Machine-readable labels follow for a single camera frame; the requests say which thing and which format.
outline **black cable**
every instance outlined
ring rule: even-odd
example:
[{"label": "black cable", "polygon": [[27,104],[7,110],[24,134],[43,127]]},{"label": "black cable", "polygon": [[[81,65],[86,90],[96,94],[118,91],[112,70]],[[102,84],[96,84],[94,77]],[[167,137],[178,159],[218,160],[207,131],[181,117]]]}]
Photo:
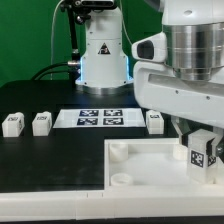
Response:
[{"label": "black cable", "polygon": [[49,75],[49,74],[59,74],[59,73],[69,73],[69,71],[50,71],[50,72],[45,72],[41,76],[38,77],[37,80],[41,80],[44,76]]},{"label": "black cable", "polygon": [[50,69],[52,69],[52,68],[58,68],[58,67],[66,66],[66,65],[68,65],[67,62],[61,62],[61,63],[57,63],[57,64],[50,65],[50,66],[48,66],[48,67],[46,67],[46,68],[43,68],[43,69],[41,69],[39,72],[37,72],[37,73],[31,78],[31,80],[35,80],[38,76],[40,76],[41,74],[43,74],[44,72],[46,72],[46,71],[48,71],[48,70],[50,70]]},{"label": "black cable", "polygon": [[67,8],[70,36],[71,36],[71,45],[72,45],[72,60],[80,60],[80,54],[78,52],[78,42],[76,36],[76,27],[75,27],[75,18],[74,13],[71,7]]}]

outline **small white block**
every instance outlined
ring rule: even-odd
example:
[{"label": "small white block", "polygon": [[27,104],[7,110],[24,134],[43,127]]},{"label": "small white block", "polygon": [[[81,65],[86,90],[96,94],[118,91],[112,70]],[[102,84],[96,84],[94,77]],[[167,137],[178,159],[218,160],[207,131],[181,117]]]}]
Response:
[{"label": "small white block", "polygon": [[163,134],[164,120],[160,112],[150,110],[146,113],[146,125],[149,134]]},{"label": "small white block", "polygon": [[200,129],[189,135],[187,174],[200,183],[214,182],[217,174],[217,158],[207,155],[207,142],[217,135]]},{"label": "small white block", "polygon": [[110,144],[110,160],[113,162],[123,162],[128,159],[128,144],[119,142]]},{"label": "small white block", "polygon": [[175,145],[173,148],[173,157],[179,161],[187,161],[188,148],[183,145]]},{"label": "small white block", "polygon": [[161,128],[148,128],[150,135],[163,135],[164,130]]},{"label": "small white block", "polygon": [[19,137],[25,127],[22,113],[9,114],[2,123],[4,137]]},{"label": "small white block", "polygon": [[38,113],[33,120],[32,126],[33,136],[48,136],[52,127],[51,113]]}]

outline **metal cylinder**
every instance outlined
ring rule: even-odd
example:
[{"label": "metal cylinder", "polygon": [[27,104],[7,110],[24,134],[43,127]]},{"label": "metal cylinder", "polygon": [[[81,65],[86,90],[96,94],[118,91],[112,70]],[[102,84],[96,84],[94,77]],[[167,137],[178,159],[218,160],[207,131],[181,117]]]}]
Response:
[{"label": "metal cylinder", "polygon": [[208,81],[212,68],[224,66],[224,23],[163,26],[167,37],[166,65],[177,77]]}]

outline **cable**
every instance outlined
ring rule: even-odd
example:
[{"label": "cable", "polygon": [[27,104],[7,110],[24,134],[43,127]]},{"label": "cable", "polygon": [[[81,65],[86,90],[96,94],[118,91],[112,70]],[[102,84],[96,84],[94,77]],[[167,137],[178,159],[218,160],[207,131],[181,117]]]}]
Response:
[{"label": "cable", "polygon": [[44,76],[49,75],[49,74],[59,74],[59,73],[68,73],[69,71],[50,71],[50,72],[45,72],[41,76],[38,77],[37,80],[41,80]]},{"label": "cable", "polygon": [[55,36],[56,15],[62,2],[64,2],[64,0],[60,0],[60,2],[57,4],[53,15],[52,29],[51,29],[51,65],[54,63],[54,36]]},{"label": "cable", "polygon": [[127,32],[127,29],[126,29],[126,25],[125,25],[125,22],[124,22],[124,14],[123,14],[123,5],[122,5],[122,0],[120,0],[120,7],[121,7],[121,14],[122,14],[122,24],[123,24],[123,28],[124,28],[124,33],[125,33],[125,36],[129,42],[130,45],[132,45],[132,42],[128,36],[128,32]]},{"label": "cable", "polygon": [[67,14],[70,29],[71,46],[72,46],[72,60],[80,60],[73,9],[67,7]]},{"label": "cable", "polygon": [[41,74],[43,74],[44,72],[52,69],[52,68],[58,68],[58,67],[62,67],[62,66],[67,66],[68,63],[67,62],[62,62],[62,63],[57,63],[57,64],[54,64],[54,65],[50,65],[46,68],[43,68],[41,69],[39,72],[37,72],[32,78],[31,80],[35,80],[38,76],[40,76]]}]

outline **white platform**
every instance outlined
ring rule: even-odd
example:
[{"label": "white platform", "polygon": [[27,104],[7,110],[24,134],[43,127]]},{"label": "white platform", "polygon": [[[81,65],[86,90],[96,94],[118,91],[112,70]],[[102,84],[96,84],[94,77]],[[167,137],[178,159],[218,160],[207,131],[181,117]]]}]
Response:
[{"label": "white platform", "polygon": [[[128,145],[128,159],[110,161],[110,144]],[[70,220],[224,215],[224,166],[216,184],[201,185],[186,175],[186,161],[175,160],[178,139],[105,142],[105,189],[0,195],[0,221]],[[133,185],[111,186],[116,173]]]}]

